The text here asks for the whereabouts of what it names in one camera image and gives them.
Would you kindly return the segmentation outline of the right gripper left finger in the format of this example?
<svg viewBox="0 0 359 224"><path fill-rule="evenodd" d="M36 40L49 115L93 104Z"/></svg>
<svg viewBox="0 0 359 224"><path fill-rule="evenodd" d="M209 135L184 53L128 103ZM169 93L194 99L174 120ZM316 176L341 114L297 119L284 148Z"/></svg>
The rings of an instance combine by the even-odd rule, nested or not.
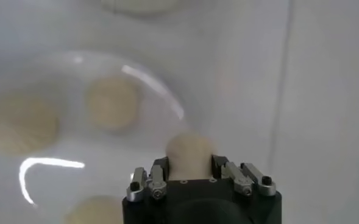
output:
<svg viewBox="0 0 359 224"><path fill-rule="evenodd" d="M147 174L143 167L137 167L127 188L127 201L142 201L147 193L154 200L161 200L167 193L169 180L168 157L156 159Z"/></svg>

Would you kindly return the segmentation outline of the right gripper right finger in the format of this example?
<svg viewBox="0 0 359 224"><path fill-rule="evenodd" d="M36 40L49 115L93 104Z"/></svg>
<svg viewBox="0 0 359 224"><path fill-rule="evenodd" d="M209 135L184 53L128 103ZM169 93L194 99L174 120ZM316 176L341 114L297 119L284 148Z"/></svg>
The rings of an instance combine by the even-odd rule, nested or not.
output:
<svg viewBox="0 0 359 224"><path fill-rule="evenodd" d="M276 184L270 176L263 175L252 163L236 166L225 156L211 156L211 171L214 179L229 178L235 192L250 197L256 190L260 195L272 197L276 194Z"/></svg>

